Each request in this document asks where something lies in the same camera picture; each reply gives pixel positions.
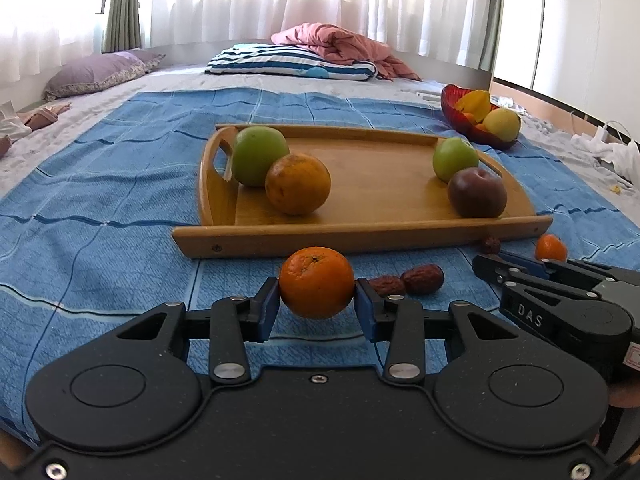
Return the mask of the right hand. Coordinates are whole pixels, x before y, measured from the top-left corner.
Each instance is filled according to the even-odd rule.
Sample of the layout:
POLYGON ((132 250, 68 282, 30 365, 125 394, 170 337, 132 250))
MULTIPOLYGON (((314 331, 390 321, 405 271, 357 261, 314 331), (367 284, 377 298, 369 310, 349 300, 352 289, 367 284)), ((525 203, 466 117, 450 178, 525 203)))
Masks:
POLYGON ((608 388, 608 403, 614 408, 640 408, 640 382, 612 385, 608 388))

